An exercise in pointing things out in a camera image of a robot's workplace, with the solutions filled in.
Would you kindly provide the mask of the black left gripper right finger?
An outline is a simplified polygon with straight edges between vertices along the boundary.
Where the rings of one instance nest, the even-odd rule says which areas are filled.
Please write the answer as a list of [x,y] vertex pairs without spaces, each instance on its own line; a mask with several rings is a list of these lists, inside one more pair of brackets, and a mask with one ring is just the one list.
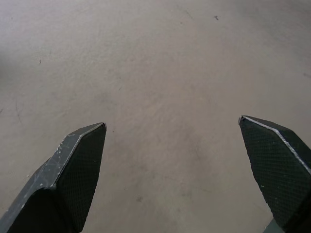
[[311,233],[311,149],[294,131],[241,116],[253,176],[283,233]]

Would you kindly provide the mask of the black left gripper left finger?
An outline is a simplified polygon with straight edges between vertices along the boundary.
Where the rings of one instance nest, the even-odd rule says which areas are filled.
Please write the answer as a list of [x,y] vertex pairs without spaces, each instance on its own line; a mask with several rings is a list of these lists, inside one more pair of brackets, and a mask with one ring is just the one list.
[[99,179],[103,122],[68,134],[0,218],[0,233],[80,233]]

